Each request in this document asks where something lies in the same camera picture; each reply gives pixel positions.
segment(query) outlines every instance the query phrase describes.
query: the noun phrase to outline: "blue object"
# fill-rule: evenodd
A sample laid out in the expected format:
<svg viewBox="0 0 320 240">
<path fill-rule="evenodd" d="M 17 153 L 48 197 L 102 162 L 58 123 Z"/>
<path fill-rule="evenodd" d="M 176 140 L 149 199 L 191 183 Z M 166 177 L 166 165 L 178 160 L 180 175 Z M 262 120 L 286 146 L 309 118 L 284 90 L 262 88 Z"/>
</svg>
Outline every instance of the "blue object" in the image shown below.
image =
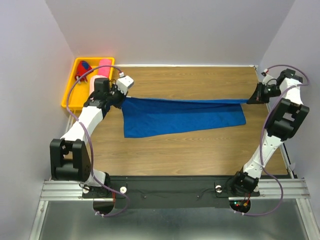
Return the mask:
<svg viewBox="0 0 320 240">
<path fill-rule="evenodd" d="M 144 138 L 246 124 L 247 99 L 167 100 L 127 97 L 122 104 L 125 138 Z"/>
</svg>

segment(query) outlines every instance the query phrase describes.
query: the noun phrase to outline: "pink object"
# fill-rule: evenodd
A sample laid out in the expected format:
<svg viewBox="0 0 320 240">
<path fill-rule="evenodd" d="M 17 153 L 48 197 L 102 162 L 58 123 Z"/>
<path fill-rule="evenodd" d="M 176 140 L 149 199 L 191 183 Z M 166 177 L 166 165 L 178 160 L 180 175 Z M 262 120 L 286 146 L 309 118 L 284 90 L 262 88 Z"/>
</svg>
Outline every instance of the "pink object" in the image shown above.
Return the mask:
<svg viewBox="0 0 320 240">
<path fill-rule="evenodd" d="M 112 64 L 112 60 L 106 59 L 106 58 L 101 59 L 99 62 L 99 66 L 111 65 L 111 64 Z M 98 69 L 98 75 L 102 75 L 102 76 L 105 76 L 106 78 L 109 78 L 109 74 L 110 74 L 110 67 L 101 67 Z"/>
<path fill-rule="evenodd" d="M 102 66 L 102 65 L 112 65 L 112 60 L 103 58 L 99 62 L 99 66 Z M 92 76 L 90 79 L 89 95 L 95 90 L 95 79 L 109 78 L 109 74 L 110 74 L 110 67 L 101 67 L 98 69 L 98 74 Z"/>
</svg>

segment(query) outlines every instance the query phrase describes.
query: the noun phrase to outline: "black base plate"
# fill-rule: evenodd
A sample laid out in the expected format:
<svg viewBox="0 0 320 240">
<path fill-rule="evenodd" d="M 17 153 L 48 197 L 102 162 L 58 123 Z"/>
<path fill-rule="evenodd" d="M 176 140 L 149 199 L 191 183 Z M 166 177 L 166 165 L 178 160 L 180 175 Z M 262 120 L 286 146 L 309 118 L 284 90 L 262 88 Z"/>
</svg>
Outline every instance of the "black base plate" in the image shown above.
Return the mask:
<svg viewBox="0 0 320 240">
<path fill-rule="evenodd" d="M 111 186 L 126 187 L 130 209 L 229 208 L 228 197 L 233 176 L 111 176 Z M 220 185 L 222 192 L 215 187 Z M 116 195 L 115 208 L 122 209 L 126 199 Z"/>
</svg>

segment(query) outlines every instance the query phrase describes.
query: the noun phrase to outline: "wooden table surface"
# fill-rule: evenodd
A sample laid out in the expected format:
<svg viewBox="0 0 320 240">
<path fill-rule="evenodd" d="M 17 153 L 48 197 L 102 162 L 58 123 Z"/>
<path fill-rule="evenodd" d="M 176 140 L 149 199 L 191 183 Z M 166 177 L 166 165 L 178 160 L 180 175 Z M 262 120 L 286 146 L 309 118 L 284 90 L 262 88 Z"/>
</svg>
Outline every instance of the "wooden table surface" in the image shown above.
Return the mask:
<svg viewBox="0 0 320 240">
<path fill-rule="evenodd" d="M 185 100 L 247 99 L 255 90 L 252 67 L 126 67 L 135 81 L 129 95 Z M 246 125 L 124 138 L 122 111 L 114 107 L 93 135 L 94 167 L 110 175 L 234 175 L 259 145 L 265 105 L 242 105 Z M 287 174 L 279 150 L 266 169 Z"/>
</svg>

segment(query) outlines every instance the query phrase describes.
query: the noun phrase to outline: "metal floor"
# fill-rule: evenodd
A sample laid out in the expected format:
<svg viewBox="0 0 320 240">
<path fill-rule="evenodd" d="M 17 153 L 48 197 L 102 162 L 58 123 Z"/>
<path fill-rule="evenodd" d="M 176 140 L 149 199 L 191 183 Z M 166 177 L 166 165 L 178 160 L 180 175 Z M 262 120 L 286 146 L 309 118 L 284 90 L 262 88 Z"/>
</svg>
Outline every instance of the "metal floor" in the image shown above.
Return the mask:
<svg viewBox="0 0 320 240">
<path fill-rule="evenodd" d="M 271 210 L 278 199 L 252 200 L 250 213 Z M 295 199 L 268 216 L 248 217 L 219 208 L 130 209 L 95 216 L 91 201 L 50 201 L 41 240 L 304 240 Z"/>
</svg>

